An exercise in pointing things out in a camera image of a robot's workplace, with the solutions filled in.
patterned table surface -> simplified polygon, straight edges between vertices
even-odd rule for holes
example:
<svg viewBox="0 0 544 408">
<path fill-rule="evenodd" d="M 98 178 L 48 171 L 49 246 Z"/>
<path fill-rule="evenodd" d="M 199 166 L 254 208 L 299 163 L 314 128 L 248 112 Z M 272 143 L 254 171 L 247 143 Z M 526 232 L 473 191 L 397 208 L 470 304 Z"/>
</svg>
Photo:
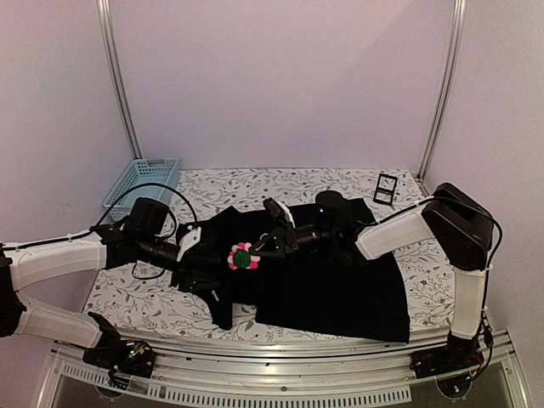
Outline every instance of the patterned table surface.
<svg viewBox="0 0 544 408">
<path fill-rule="evenodd" d="M 399 177 L 392 207 L 372 201 L 379 173 Z M 199 219 L 212 217 L 229 206 L 240 211 L 263 208 L 263 199 L 273 197 L 287 205 L 312 202 L 327 189 L 346 198 L 364 197 L 377 219 L 422 198 L 415 180 L 404 170 L 360 169 L 243 169 L 183 171 L 178 190 L 195 207 Z M 192 220 L 177 197 L 171 201 L 181 222 Z M 170 230 L 172 224 L 165 226 Z M 453 310 L 454 275 L 435 240 L 395 251 L 405 281 L 411 330 L 447 325 Z M 236 304 L 233 327 L 224 331 L 212 324 L 206 304 L 198 297 L 170 287 L 167 272 L 156 280 L 135 280 L 132 265 L 100 271 L 85 311 L 105 316 L 115 326 L 157 334 L 175 334 L 254 342 L 279 342 L 337 338 L 313 332 L 266 326 L 255 322 L 256 308 Z M 137 276 L 152 276 L 159 269 L 139 264 Z"/>
</svg>

metal rail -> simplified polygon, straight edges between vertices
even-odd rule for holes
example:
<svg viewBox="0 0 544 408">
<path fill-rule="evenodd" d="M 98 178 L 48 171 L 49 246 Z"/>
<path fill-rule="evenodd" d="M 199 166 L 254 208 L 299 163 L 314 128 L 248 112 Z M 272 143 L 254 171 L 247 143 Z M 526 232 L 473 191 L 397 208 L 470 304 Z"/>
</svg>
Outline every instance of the metal rail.
<svg viewBox="0 0 544 408">
<path fill-rule="evenodd" d="M 451 23 L 450 46 L 448 48 L 444 75 L 442 77 L 439 100 L 434 111 L 433 124 L 431 125 L 431 130 L 428 135 L 425 151 L 423 152 L 423 158 L 419 166 L 419 171 L 416 175 L 416 180 L 422 184 L 425 183 L 429 168 L 431 167 L 431 163 L 433 161 L 434 151 L 436 150 L 440 129 L 442 128 L 446 106 L 448 105 L 451 84 L 453 83 L 453 77 L 456 70 L 457 56 L 459 54 L 459 48 L 461 47 L 462 28 L 465 23 L 466 8 L 466 0 L 456 0 L 453 12 L 453 21 Z"/>
<path fill-rule="evenodd" d="M 110 0 L 97 0 L 99 8 L 100 27 L 102 29 L 102 38 L 104 40 L 106 59 L 110 67 L 111 81 L 116 93 L 117 105 L 121 112 L 121 119 L 125 134 L 127 135 L 128 146 L 133 155 L 133 159 L 143 158 L 142 150 L 139 146 L 136 130 L 134 129 L 133 119 L 128 107 L 127 94 L 122 80 L 121 67 L 119 66 L 119 56 L 115 37 L 113 33 L 113 24 L 111 22 Z"/>
</svg>

black cable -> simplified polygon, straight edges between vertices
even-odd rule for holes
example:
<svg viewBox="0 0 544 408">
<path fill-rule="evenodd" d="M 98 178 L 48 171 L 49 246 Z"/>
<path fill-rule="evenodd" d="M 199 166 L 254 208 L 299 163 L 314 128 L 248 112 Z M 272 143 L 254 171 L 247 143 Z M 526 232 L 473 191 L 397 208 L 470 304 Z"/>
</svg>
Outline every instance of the black cable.
<svg viewBox="0 0 544 408">
<path fill-rule="evenodd" d="M 163 276 L 165 273 L 166 273 L 166 269 L 163 269 L 160 273 L 156 274 L 156 275 L 153 275 L 153 276 L 143 276 L 143 277 L 139 277 L 139 276 L 136 276 L 134 274 L 134 271 L 136 270 L 136 266 L 138 265 L 138 262 L 134 264 L 133 266 L 133 271 L 132 271 L 132 276 L 134 279 L 137 279 L 138 281 L 151 281 L 153 279 L 159 279 L 161 276 Z"/>
<path fill-rule="evenodd" d="M 165 184 L 160 184 L 160 183 L 143 183 L 143 184 L 138 184 L 138 185 L 135 185 L 134 187 L 128 189 L 127 191 L 125 191 L 124 193 L 122 193 L 121 195 L 119 195 L 119 197 L 117 197 L 117 199 L 115 201 L 113 201 L 113 204 L 111 204 L 108 209 L 104 212 L 104 214 L 102 215 L 102 217 L 100 217 L 99 221 L 94 225 L 94 227 L 97 227 L 99 226 L 100 224 L 102 224 L 102 221 L 104 221 L 104 219 L 106 218 L 106 216 L 110 213 L 110 211 L 113 209 L 113 207 L 115 205 L 117 205 L 117 203 L 122 200 L 127 194 L 129 193 L 132 193 L 133 191 L 139 189 L 139 188 L 142 188 L 142 187 L 148 187 L 148 186 L 155 186 L 155 187 L 162 187 L 163 189 L 166 189 L 166 190 L 170 190 L 172 191 L 176 196 L 180 197 L 184 202 L 185 204 L 187 204 L 187 207 L 189 207 L 192 215 L 193 215 L 193 218 L 195 219 L 195 223 L 198 222 L 198 218 L 196 216 L 196 212 L 195 212 L 195 209 L 193 208 L 193 206 L 191 206 L 189 200 L 187 200 L 183 194 L 181 194 L 179 191 L 177 191 L 176 189 L 170 187 L 169 185 L 165 185 Z M 93 233 L 92 229 L 90 231 L 87 231 L 87 232 L 83 232 L 79 235 L 74 235 L 72 237 L 67 237 L 67 236 L 63 236 L 63 237 L 60 237 L 60 238 L 53 238 L 51 240 L 45 240 L 45 241 L 35 241 L 35 242 L 29 242 L 29 243 L 26 243 L 26 244 L 23 244 L 23 245 L 20 245 L 20 246 L 4 246 L 2 247 L 2 250 L 3 251 L 16 251 L 16 250 L 20 250 L 20 249 L 27 249 L 27 248 L 31 248 L 31 247 L 36 247 L 38 245 L 47 245 L 47 244 L 56 244 L 58 242 L 66 242 L 66 241 L 70 241 L 70 240 L 78 240 L 80 238 L 85 238 L 86 236 L 89 236 Z"/>
<path fill-rule="evenodd" d="M 127 191 L 125 191 L 124 193 L 122 193 L 121 195 L 119 195 L 119 196 L 116 198 L 116 200 L 113 201 L 113 203 L 108 207 L 108 209 L 105 210 L 104 214 L 103 214 L 102 217 L 99 219 L 98 223 L 96 223 L 95 227 L 98 226 L 98 225 L 100 225 L 100 224 L 102 224 L 102 221 L 104 221 L 104 218 L 106 218 L 106 216 L 110 213 L 110 211 L 113 209 L 113 207 L 116 206 L 117 203 L 118 203 L 119 201 L 121 201 L 127 194 L 130 194 L 130 193 L 132 193 L 133 191 L 135 191 L 135 190 L 137 190 L 137 189 L 141 189 L 142 187 L 149 187 L 149 186 L 162 187 L 163 189 L 172 191 L 176 196 L 178 196 L 179 198 L 181 198 L 181 199 L 185 202 L 185 204 L 187 204 L 187 207 L 189 207 L 191 213 L 193 214 L 193 218 L 195 219 L 195 223 L 198 222 L 198 218 L 197 218 L 197 216 L 196 216 L 195 209 L 193 208 L 193 206 L 190 205 L 189 200 L 187 200 L 183 194 L 181 194 L 181 193 L 180 193 L 179 191 L 177 191 L 176 189 L 170 187 L 169 185 L 150 182 L 150 183 L 142 183 L 142 184 L 135 185 L 134 187 L 131 187 L 130 189 L 128 189 Z"/>
<path fill-rule="evenodd" d="M 15 247 L 15 246 L 2 246 L 2 250 L 3 251 L 16 251 L 18 249 L 27 249 L 27 248 L 37 247 L 38 245 L 56 244 L 58 242 L 78 240 L 80 238 L 85 238 L 86 236 L 91 235 L 92 233 L 93 233 L 93 231 L 87 231 L 87 232 L 83 232 L 82 234 L 79 234 L 79 235 L 73 235 L 70 238 L 67 237 L 67 236 L 63 236 L 63 237 L 60 237 L 60 238 L 53 238 L 52 240 L 29 242 L 27 244 L 23 244 L 23 245 L 20 245 L 20 246 L 17 246 L 17 247 Z"/>
</svg>

blue plastic basket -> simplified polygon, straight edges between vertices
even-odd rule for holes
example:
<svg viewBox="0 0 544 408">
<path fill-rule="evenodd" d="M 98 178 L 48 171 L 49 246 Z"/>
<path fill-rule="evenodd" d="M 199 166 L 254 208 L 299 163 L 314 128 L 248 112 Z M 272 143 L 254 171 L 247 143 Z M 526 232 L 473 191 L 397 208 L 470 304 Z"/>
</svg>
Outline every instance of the blue plastic basket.
<svg viewBox="0 0 544 408">
<path fill-rule="evenodd" d="M 163 160 L 134 160 L 123 172 L 122 176 L 108 197 L 104 201 L 104 208 L 110 205 L 128 189 L 143 183 L 161 183 L 175 188 L 179 181 L 179 159 Z M 110 211 L 114 221 L 118 221 L 130 213 L 134 202 L 139 197 L 154 198 L 168 204 L 172 198 L 172 191 L 161 187 L 142 187 L 119 201 Z"/>
</svg>

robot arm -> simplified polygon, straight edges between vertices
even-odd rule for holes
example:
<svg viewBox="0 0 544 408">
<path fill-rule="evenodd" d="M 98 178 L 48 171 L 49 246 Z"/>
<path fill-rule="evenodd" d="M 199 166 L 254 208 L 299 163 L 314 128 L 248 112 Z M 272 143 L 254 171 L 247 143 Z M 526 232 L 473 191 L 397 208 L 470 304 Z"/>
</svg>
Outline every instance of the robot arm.
<svg viewBox="0 0 544 408">
<path fill-rule="evenodd" d="M 145 343 L 122 341 L 99 314 L 56 308 L 18 291 L 57 276 L 138 261 L 179 270 L 184 252 L 199 241 L 200 227 L 190 226 L 179 246 L 166 242 L 159 234 L 168 212 L 158 201 L 139 198 L 119 223 L 52 240 L 0 245 L 0 337 L 28 334 L 71 343 L 87 350 L 83 359 L 90 364 L 110 369 L 124 364 L 116 372 L 148 377 L 154 353 Z M 136 357 L 134 365 L 128 364 Z"/>
<path fill-rule="evenodd" d="M 364 229 L 355 245 L 370 260 L 394 249 L 436 238 L 456 277 L 451 334 L 471 340 L 480 328 L 493 223 L 488 212 L 451 184 L 439 186 L 433 197 L 435 201 L 425 205 L 418 203 L 397 217 Z"/>
<path fill-rule="evenodd" d="M 412 243 L 436 239 L 456 276 L 454 319 L 446 347 L 414 353 L 413 369 L 418 377 L 428 377 L 483 360 L 478 338 L 492 256 L 488 252 L 496 223 L 485 209 L 447 183 L 432 196 L 362 227 L 355 226 L 360 222 L 352 219 L 348 201 L 336 191 L 319 193 L 315 203 L 319 209 L 317 224 L 295 228 L 288 210 L 272 199 L 266 200 L 264 206 L 279 227 L 263 235 L 250 253 L 283 259 L 329 247 L 339 262 L 364 264 Z M 488 345 L 492 343 L 485 322 L 484 339 Z"/>
</svg>

